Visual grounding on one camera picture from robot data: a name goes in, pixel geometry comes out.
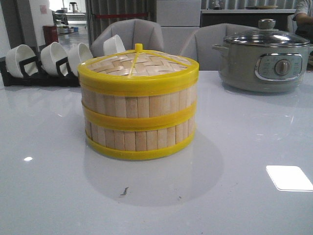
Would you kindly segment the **white bowl right upright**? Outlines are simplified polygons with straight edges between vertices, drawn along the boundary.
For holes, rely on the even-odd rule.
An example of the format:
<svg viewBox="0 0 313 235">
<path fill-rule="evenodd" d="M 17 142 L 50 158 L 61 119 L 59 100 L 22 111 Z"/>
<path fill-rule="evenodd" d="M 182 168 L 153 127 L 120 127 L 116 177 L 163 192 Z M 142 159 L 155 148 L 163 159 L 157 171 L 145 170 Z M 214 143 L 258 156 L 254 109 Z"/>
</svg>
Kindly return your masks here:
<svg viewBox="0 0 313 235">
<path fill-rule="evenodd" d="M 105 56 L 117 54 L 125 51 L 124 44 L 119 35 L 114 35 L 103 43 L 103 52 Z"/>
</svg>

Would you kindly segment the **person in background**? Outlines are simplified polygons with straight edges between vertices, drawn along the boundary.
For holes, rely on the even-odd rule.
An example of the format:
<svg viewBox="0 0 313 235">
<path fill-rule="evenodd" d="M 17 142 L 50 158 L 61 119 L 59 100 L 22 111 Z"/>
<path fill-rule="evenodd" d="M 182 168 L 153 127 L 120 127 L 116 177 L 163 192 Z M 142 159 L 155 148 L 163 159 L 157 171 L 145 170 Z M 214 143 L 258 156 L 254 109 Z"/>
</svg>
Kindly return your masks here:
<svg viewBox="0 0 313 235">
<path fill-rule="evenodd" d="M 296 34 L 303 37 L 313 35 L 313 1 L 297 0 L 293 20 L 297 23 Z"/>
</svg>

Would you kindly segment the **grey chair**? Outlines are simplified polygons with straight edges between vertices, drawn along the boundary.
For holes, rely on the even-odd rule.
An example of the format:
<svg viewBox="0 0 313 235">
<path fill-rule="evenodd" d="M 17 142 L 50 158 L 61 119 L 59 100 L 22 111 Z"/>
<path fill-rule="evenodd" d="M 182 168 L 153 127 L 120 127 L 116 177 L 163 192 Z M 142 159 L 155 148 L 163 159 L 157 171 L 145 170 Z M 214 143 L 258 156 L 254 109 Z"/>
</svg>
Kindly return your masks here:
<svg viewBox="0 0 313 235">
<path fill-rule="evenodd" d="M 217 71 L 220 66 L 220 53 L 212 48 L 222 44 L 224 37 L 254 29 L 254 27 L 221 23 L 195 30 L 180 49 L 179 55 L 197 61 L 202 71 Z"/>
<path fill-rule="evenodd" d="M 103 43 L 114 35 L 119 35 L 126 50 L 134 49 L 135 44 L 140 43 L 146 50 L 164 51 L 163 34 L 158 23 L 130 19 L 110 24 L 91 44 L 93 56 L 103 56 Z"/>
</svg>

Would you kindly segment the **glass pot lid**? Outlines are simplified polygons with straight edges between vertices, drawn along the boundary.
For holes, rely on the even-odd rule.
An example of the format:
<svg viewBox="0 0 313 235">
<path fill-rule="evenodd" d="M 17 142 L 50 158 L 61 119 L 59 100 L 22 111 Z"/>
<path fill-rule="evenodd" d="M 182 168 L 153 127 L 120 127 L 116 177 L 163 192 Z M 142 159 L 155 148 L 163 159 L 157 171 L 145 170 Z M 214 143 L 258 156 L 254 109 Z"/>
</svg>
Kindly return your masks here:
<svg viewBox="0 0 313 235">
<path fill-rule="evenodd" d="M 267 46 L 267 47 L 304 47 L 310 44 L 308 39 L 294 33 L 274 28 L 276 20 L 261 19 L 258 28 L 226 36 L 224 42 L 230 44 Z"/>
</svg>

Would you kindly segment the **red cylindrical bin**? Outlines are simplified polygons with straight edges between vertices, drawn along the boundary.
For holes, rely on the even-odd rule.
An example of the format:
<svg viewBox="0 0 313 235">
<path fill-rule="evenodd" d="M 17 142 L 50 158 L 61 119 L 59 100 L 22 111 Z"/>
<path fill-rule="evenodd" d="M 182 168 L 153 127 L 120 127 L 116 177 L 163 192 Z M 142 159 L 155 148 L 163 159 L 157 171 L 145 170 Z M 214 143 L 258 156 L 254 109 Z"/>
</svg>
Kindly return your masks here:
<svg viewBox="0 0 313 235">
<path fill-rule="evenodd" d="M 57 26 L 55 25 L 43 25 L 45 45 L 48 46 L 53 42 L 58 42 Z"/>
</svg>

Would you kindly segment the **bamboo steamer lid yellow rim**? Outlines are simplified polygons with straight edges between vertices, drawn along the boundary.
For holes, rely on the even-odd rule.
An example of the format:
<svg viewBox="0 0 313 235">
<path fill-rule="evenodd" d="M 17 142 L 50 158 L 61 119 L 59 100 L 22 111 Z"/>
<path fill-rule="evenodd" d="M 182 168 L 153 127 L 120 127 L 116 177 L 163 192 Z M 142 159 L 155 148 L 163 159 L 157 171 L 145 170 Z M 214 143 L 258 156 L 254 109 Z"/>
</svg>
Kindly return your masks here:
<svg viewBox="0 0 313 235">
<path fill-rule="evenodd" d="M 89 59 L 78 66 L 81 87 L 118 96 L 152 96 L 184 90 L 196 84 L 197 61 L 142 44 L 125 52 Z"/>
</svg>

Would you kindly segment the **white bowl far left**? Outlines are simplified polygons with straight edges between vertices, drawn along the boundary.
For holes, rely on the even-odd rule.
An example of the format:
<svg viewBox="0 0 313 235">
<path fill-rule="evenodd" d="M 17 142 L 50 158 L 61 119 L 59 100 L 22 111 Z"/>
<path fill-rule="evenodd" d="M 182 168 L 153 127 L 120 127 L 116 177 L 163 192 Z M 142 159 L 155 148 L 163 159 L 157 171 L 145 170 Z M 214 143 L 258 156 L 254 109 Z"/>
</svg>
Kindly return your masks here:
<svg viewBox="0 0 313 235">
<path fill-rule="evenodd" d="M 9 50 L 5 58 L 6 67 L 9 73 L 13 77 L 23 78 L 23 74 L 20 68 L 20 61 L 34 56 L 34 51 L 27 45 L 19 45 Z"/>
</svg>

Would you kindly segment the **white cabinet background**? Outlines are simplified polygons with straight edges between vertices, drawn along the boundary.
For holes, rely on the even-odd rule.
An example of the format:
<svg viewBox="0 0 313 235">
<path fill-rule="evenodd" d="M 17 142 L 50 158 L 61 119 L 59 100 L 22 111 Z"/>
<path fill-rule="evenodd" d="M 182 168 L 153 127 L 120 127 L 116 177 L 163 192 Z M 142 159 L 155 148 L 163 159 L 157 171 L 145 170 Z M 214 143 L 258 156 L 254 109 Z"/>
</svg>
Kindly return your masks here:
<svg viewBox="0 0 313 235">
<path fill-rule="evenodd" d="M 200 27 L 200 0 L 158 0 L 156 22 L 161 26 L 164 51 L 177 55 L 187 37 Z"/>
</svg>

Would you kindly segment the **grey electric cooking pot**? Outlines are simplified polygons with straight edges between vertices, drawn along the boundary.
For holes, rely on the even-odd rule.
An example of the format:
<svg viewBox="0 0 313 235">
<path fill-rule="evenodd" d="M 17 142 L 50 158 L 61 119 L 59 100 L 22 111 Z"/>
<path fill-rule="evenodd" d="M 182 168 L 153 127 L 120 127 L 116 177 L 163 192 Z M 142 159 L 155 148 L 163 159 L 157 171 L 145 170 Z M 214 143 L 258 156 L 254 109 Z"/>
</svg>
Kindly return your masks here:
<svg viewBox="0 0 313 235">
<path fill-rule="evenodd" d="M 212 46 L 221 54 L 222 81 L 242 90 L 279 93 L 299 86 L 307 69 L 311 45 L 275 47 L 223 43 Z"/>
</svg>

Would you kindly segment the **grey chair right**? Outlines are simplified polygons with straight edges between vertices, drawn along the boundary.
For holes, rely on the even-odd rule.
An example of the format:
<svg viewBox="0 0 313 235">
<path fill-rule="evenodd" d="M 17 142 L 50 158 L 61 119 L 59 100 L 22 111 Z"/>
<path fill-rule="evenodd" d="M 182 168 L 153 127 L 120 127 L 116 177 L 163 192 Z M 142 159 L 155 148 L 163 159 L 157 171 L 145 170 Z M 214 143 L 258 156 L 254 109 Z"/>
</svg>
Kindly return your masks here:
<svg viewBox="0 0 313 235">
<path fill-rule="evenodd" d="M 195 30 L 180 49 L 179 55 L 197 61 L 202 71 L 217 71 L 220 66 L 220 53 L 212 48 L 222 44 L 224 37 L 254 29 L 254 27 L 221 23 Z"/>
</svg>

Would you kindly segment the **black dish rack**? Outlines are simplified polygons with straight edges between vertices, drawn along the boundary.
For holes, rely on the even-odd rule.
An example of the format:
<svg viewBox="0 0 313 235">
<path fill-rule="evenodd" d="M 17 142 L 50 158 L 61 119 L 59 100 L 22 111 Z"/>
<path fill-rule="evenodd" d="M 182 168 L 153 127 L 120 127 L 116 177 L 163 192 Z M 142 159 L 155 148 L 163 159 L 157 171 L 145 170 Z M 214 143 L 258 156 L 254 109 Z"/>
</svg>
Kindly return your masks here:
<svg viewBox="0 0 313 235">
<path fill-rule="evenodd" d="M 34 62 L 38 72 L 28 75 L 25 66 Z M 59 86 L 59 87 L 79 87 L 79 79 L 73 74 L 68 63 L 68 58 L 58 60 L 56 63 L 57 75 L 52 76 L 44 69 L 37 56 L 20 62 L 22 78 L 13 77 L 6 68 L 5 57 L 0 59 L 0 71 L 4 86 Z"/>
</svg>

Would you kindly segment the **grey chair left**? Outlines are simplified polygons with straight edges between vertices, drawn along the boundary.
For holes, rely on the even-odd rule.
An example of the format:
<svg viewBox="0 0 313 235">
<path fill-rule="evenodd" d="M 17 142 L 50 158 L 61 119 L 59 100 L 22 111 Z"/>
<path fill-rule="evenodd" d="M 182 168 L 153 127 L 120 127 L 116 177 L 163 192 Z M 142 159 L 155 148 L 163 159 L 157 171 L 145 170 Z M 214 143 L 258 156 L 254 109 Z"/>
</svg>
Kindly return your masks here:
<svg viewBox="0 0 313 235">
<path fill-rule="evenodd" d="M 164 51 L 163 34 L 158 23 L 130 19 L 110 24 L 91 44 L 93 56 L 103 56 L 103 43 L 114 35 L 119 35 L 126 50 L 134 49 L 135 44 L 140 43 L 146 50 Z"/>
</svg>

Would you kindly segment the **bamboo steamer basket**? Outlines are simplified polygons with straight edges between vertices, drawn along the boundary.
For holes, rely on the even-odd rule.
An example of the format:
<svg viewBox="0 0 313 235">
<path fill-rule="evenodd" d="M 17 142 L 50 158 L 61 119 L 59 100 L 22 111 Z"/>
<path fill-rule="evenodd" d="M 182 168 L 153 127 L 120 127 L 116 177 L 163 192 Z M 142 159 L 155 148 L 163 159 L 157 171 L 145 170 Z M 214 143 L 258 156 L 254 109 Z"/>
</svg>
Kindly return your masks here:
<svg viewBox="0 0 313 235">
<path fill-rule="evenodd" d="M 113 130 L 146 131 L 182 124 L 194 117 L 197 86 L 153 96 L 117 96 L 82 88 L 85 117 Z"/>
<path fill-rule="evenodd" d="M 97 152 L 122 160 L 151 160 L 172 155 L 190 144 L 195 117 L 176 126 L 149 131 L 105 129 L 85 120 L 88 144 Z"/>
</svg>

